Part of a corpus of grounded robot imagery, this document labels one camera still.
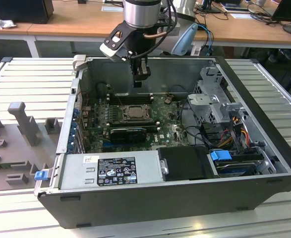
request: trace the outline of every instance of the green circuit board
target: green circuit board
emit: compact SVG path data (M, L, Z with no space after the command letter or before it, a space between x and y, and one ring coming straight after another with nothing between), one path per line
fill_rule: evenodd
M112 144L110 141L110 131L115 127L107 125L115 115L116 120L121 120L124 116L122 107L125 105L109 105L106 100L99 100L91 106L92 110L87 115L85 128L86 140L89 140L90 153L101 152L122 152L122 151L141 151L156 150L165 146L186 146L189 145L186 132L183 131L179 124L177 112L180 111L179 101L165 103L166 96L154 96L151 104L144 105L148 108L151 120L159 121L159 130L149 130L146 135L146 141L138 144ZM138 128L140 126L129 126L125 128Z

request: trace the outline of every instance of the copper tube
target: copper tube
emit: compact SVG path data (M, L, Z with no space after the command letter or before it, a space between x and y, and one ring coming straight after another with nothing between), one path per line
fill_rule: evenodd
M156 39L156 38L159 38L159 37L163 37L165 36L167 33L166 31L165 32L161 32L161 33L158 33L158 34L153 34L153 35L148 35L148 34L143 34L143 37L145 39Z

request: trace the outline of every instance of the aluminum profile table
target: aluminum profile table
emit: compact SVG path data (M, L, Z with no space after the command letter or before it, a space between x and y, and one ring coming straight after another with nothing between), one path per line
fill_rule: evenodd
M228 63L291 146L291 97L289 94L259 64L249 60L229 60ZM1 192L0 238L30 236L33 238L44 236L67 238L291 238L291 192L276 194L253 211L74 230L61 228L33 195L32 189Z
M247 90L291 147L291 96L261 66L250 60L227 60ZM236 94L229 91L235 101Z
M7 112L11 102L24 102L26 115L37 123L46 118L62 122L71 82L72 58L13 58L0 63L0 120L16 123Z

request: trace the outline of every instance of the black cable bundle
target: black cable bundle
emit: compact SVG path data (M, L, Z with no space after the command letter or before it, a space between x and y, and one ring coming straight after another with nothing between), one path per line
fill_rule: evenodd
M261 8L263 11L252 11L249 7L251 5L256 5L258 6L259 8ZM257 21L260 21L260 22L263 22L265 23L266 25L271 25L271 24L279 24L280 22L279 21L273 21L272 20L272 16L270 15L270 13L268 13L263 7L259 6L258 4L256 3L250 3L248 5L248 10L250 12L250 15L253 19L257 20Z

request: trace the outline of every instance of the motherboard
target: motherboard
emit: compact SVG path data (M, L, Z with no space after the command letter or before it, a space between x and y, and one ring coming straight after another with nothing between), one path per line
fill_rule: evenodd
M122 152L187 146L187 132L179 122L181 106L182 100L166 94L108 95L98 99L82 108L86 151Z

